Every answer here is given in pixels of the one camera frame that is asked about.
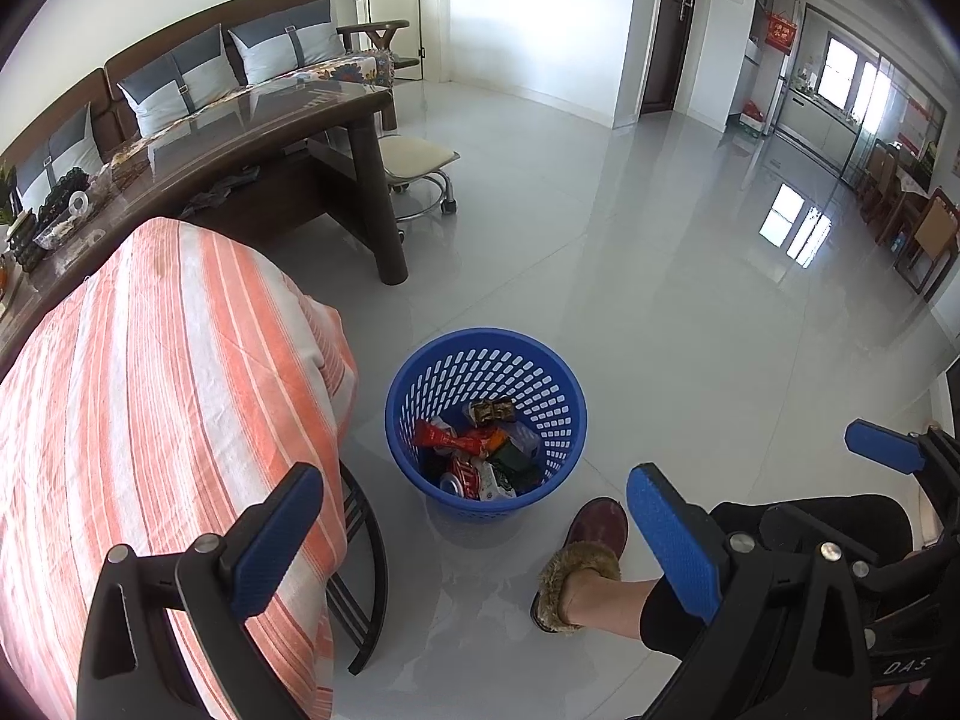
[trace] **tape roll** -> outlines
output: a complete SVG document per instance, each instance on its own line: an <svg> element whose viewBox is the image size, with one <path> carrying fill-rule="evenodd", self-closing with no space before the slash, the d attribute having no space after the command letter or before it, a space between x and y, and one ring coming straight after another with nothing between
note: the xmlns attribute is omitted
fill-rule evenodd
<svg viewBox="0 0 960 720"><path fill-rule="evenodd" d="M70 196L68 207L71 217L85 217L86 212L90 210L90 198L86 196L85 191L75 191Z"/></svg>

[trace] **fur trim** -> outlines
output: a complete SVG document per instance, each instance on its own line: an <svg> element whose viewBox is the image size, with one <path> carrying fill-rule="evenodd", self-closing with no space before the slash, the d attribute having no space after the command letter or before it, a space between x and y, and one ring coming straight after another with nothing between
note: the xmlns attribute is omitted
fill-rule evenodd
<svg viewBox="0 0 960 720"><path fill-rule="evenodd" d="M539 599L536 619L551 632L569 634L583 626L570 625L560 617L560 593L563 581L574 571L592 568L600 576L620 581L620 563L606 544L574 541L555 552L539 575Z"/></svg>

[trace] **person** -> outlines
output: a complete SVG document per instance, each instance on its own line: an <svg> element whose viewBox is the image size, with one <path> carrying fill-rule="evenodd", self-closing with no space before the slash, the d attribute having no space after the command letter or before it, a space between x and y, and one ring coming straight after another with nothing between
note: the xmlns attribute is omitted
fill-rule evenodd
<svg viewBox="0 0 960 720"><path fill-rule="evenodd" d="M877 552L880 565L902 560L913 550L910 520L892 498L856 495L789 503ZM750 533L761 541L760 519L769 506L721 503L710 516L727 535ZM539 573L530 616L549 634L608 631L641 640L649 649L682 661L704 623L683 610L664 577L621 579L620 558L629 532L627 514L613 498L594 498L585 504L573 518L563 547ZM923 687L923 683L911 683L875 688L874 717L894 704L900 707L901 696L917 695Z"/></svg>

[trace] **stool seat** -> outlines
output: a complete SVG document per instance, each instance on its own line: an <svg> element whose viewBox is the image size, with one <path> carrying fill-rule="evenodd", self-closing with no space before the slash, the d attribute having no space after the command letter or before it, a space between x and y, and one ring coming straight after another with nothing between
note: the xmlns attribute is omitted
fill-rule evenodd
<svg viewBox="0 0 960 720"><path fill-rule="evenodd" d="M389 135L380 139L380 156L390 178L412 180L435 172L459 155L446 146L411 135Z"/></svg>

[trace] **brown door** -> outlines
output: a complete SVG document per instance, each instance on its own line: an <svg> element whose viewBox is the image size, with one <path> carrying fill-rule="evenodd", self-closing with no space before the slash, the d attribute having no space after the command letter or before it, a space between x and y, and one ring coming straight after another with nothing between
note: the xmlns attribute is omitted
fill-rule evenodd
<svg viewBox="0 0 960 720"><path fill-rule="evenodd" d="M693 0L661 0L656 37L640 113L669 111L677 101L680 71L693 21Z"/></svg>

